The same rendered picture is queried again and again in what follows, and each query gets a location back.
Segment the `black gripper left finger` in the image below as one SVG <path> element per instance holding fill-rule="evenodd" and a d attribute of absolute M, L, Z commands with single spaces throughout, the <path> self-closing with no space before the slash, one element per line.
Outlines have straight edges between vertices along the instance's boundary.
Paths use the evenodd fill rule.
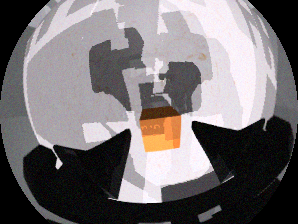
<path fill-rule="evenodd" d="M 61 163 L 86 172 L 86 175 L 105 193 L 108 193 L 110 198 L 118 200 L 125 164 L 128 161 L 126 157 L 129 155 L 130 141 L 132 141 L 132 131 L 126 128 L 88 151 L 63 147 L 63 145 L 61 147 L 53 145 L 52 148 Z"/>

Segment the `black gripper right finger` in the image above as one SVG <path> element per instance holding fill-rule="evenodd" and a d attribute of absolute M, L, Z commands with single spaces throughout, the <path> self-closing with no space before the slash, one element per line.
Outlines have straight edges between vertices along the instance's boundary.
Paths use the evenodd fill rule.
<path fill-rule="evenodd" d="M 204 149 L 206 157 L 222 184 L 223 181 L 233 176 L 231 172 L 237 167 L 251 137 L 263 127 L 265 127 L 265 117 L 246 125 L 241 131 L 196 120 L 192 120 L 190 128 L 193 129 L 193 135 L 196 135 L 198 143 Z"/>

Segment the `orange block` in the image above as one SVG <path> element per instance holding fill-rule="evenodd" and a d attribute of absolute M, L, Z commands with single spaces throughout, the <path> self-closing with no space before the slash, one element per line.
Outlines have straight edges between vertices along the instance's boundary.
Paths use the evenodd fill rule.
<path fill-rule="evenodd" d="M 142 109 L 140 128 L 145 152 L 180 148 L 181 115 L 172 105 Z"/>

